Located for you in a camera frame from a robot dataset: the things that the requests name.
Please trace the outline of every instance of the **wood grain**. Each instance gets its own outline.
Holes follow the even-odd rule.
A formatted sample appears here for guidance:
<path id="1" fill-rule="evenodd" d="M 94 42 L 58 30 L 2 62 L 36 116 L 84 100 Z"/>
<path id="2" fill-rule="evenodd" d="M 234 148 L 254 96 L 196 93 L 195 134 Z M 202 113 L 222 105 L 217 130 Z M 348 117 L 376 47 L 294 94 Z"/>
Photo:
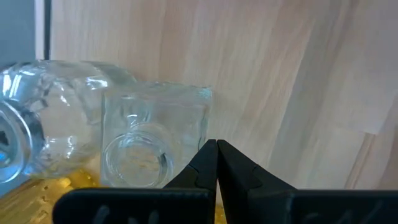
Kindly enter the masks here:
<path id="1" fill-rule="evenodd" d="M 391 153 L 387 167 L 379 181 L 378 189 L 396 190 L 398 189 L 398 129 L 397 126 L 394 131 L 394 140 L 391 147 Z"/>
<path id="2" fill-rule="evenodd" d="M 374 170 L 360 152 L 382 133 L 398 93 L 397 6 L 53 0 L 51 58 L 211 86 L 208 138 L 226 139 L 297 187 L 375 187 L 359 178 Z"/>
<path id="3" fill-rule="evenodd" d="M 395 98 L 379 134 L 367 134 L 347 180 L 348 189 L 391 188 L 396 177 L 398 97 Z"/>

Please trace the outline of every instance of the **glass jar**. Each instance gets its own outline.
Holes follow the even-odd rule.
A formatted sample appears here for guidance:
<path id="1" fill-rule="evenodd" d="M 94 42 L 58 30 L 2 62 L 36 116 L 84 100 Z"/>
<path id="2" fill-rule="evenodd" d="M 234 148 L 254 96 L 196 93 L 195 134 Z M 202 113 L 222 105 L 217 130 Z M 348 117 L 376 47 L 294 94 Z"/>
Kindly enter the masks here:
<path id="1" fill-rule="evenodd" d="M 0 183 L 55 178 L 100 151 L 101 93 L 136 80 L 99 62 L 39 60 L 0 74 Z"/>
<path id="2" fill-rule="evenodd" d="M 163 187 L 205 142 L 211 90 L 137 82 L 104 92 L 102 184 Z"/>

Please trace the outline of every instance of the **transparent container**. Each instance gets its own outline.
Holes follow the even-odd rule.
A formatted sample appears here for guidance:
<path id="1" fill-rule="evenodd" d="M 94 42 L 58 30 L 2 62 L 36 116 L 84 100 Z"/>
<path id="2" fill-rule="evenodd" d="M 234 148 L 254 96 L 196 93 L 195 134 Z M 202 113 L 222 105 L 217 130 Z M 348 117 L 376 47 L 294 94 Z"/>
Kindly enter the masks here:
<path id="1" fill-rule="evenodd" d="M 211 90 L 137 82 L 103 97 L 102 184 L 163 187 L 205 142 Z"/>
<path id="2" fill-rule="evenodd" d="M 0 182 L 79 168 L 100 152 L 102 92 L 135 82 L 126 70 L 99 62 L 7 67 L 0 73 Z"/>

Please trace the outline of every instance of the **bottle neck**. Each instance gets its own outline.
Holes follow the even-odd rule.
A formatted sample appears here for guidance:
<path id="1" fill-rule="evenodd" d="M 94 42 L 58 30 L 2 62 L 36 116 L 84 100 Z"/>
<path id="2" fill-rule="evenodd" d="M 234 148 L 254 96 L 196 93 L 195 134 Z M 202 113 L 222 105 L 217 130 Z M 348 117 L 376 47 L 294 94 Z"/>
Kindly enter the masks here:
<path id="1" fill-rule="evenodd" d="M 0 183 L 25 168 L 34 147 L 43 144 L 39 117 L 12 100 L 0 101 Z"/>

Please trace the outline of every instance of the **upside-down glass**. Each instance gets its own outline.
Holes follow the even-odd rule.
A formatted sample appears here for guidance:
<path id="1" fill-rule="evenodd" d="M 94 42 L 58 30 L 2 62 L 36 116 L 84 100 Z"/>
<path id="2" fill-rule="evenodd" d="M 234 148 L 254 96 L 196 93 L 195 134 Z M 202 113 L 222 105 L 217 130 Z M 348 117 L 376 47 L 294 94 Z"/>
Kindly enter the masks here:
<path id="1" fill-rule="evenodd" d="M 0 183 L 20 173 L 67 175 L 100 152 L 101 94 L 131 85 L 127 71 L 100 62 L 39 60 L 0 73 Z"/>
<path id="2" fill-rule="evenodd" d="M 103 97 L 101 181 L 113 187 L 163 187 L 205 141 L 211 90 L 137 82 Z"/>

